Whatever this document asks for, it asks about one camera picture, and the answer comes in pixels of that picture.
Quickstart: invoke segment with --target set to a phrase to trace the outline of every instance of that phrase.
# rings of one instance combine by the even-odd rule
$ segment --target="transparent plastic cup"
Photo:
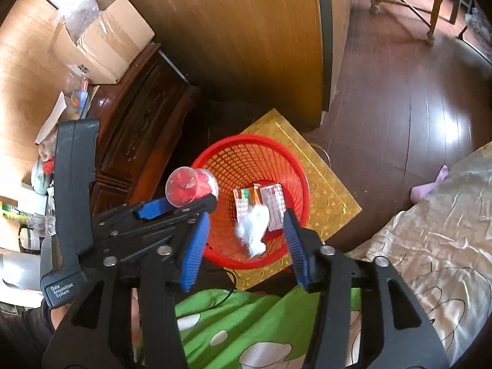
[[[182,166],[171,173],[166,182],[166,198],[177,208],[207,194],[218,198],[218,184],[216,178],[205,169]]]

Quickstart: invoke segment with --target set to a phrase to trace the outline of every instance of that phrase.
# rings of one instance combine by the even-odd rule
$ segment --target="pink cloth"
[[[414,204],[422,200],[426,195],[428,195],[439,183],[441,183],[444,178],[449,173],[449,169],[446,165],[443,165],[441,170],[439,171],[439,175],[437,175],[437,178],[435,182],[433,183],[427,183],[423,184],[420,186],[415,186],[412,188],[412,191],[410,191],[410,201]]]

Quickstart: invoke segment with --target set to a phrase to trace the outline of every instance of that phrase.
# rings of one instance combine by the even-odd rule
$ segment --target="red object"
[[[237,135],[208,147],[191,165],[207,169],[219,185],[217,209],[211,215],[210,234],[204,255],[231,269],[253,269],[269,265],[288,253],[282,231],[263,238],[264,254],[250,258],[234,234],[236,205],[232,190],[280,183],[287,208],[294,209],[301,226],[309,216],[309,186],[300,162],[290,150],[268,137]]]
[[[186,166],[177,168],[166,182],[166,198],[178,208],[210,193],[207,174]]]
[[[43,162],[43,172],[45,175],[51,175],[55,171],[55,158],[52,157],[49,161]]]

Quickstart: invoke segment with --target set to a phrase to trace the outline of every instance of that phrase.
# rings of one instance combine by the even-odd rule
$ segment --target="cardboard box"
[[[94,85],[117,83],[154,32],[128,0],[96,0],[101,15],[78,40],[72,40],[64,21],[51,43],[55,57]]]

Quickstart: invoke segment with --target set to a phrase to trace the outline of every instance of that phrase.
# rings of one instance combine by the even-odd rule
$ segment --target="wooden cabinet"
[[[93,214],[150,200],[198,90],[148,45],[117,85],[99,86],[87,117],[99,118]]]

